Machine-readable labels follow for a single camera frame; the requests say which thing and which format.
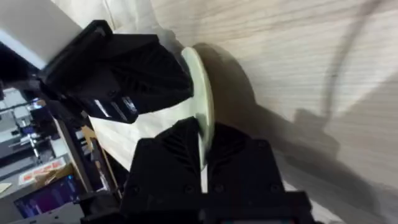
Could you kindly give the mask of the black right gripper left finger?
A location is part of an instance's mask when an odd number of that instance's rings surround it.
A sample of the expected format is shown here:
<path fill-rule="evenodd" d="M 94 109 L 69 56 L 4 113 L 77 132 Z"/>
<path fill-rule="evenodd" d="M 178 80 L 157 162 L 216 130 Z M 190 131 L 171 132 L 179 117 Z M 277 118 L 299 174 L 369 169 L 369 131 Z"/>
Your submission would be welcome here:
<path fill-rule="evenodd" d="M 177 121 L 134 151 L 121 208 L 148 209 L 157 202 L 201 194 L 198 121 Z"/>

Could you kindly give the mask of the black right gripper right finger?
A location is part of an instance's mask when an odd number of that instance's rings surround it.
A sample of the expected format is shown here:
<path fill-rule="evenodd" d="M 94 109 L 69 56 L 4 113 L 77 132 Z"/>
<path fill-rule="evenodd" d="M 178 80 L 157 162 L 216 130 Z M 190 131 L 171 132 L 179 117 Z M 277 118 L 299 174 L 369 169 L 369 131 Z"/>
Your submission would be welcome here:
<path fill-rule="evenodd" d="M 206 155 L 210 194 L 284 192 L 271 145 L 233 127 L 215 124 Z"/>

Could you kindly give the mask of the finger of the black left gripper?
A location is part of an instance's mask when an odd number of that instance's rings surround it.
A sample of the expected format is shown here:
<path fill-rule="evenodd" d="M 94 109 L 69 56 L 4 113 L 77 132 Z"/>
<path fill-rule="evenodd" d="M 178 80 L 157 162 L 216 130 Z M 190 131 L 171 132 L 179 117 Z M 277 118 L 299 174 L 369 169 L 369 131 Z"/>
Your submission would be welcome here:
<path fill-rule="evenodd" d="M 139 114 L 175 106 L 193 96 L 190 75 L 155 34 L 115 34 L 108 45 L 111 71 Z"/>

